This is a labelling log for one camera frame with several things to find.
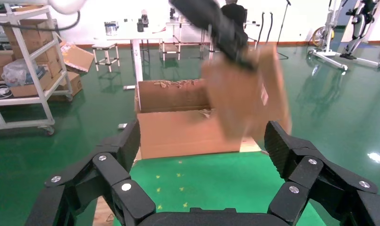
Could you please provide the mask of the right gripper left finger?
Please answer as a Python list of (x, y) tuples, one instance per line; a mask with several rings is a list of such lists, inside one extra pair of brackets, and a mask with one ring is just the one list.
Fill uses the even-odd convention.
[(123, 226), (137, 226), (156, 205), (130, 176), (140, 147), (138, 121), (108, 137), (93, 152), (45, 181), (26, 220), (28, 226), (73, 226), (93, 200), (103, 197)]

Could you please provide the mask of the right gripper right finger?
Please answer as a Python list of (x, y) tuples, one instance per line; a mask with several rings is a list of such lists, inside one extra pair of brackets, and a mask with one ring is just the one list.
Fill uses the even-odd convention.
[(342, 226), (380, 226), (380, 195), (368, 179), (328, 159), (308, 140), (267, 123), (265, 149), (285, 181), (268, 213), (294, 226), (308, 201), (321, 204)]

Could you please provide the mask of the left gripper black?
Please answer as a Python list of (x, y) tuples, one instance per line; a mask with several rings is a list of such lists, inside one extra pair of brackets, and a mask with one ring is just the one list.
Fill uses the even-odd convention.
[(248, 42), (244, 31), (247, 10), (236, 0), (220, 7), (214, 0), (171, 0), (175, 9), (194, 26), (208, 31), (216, 47), (227, 57), (242, 57)]

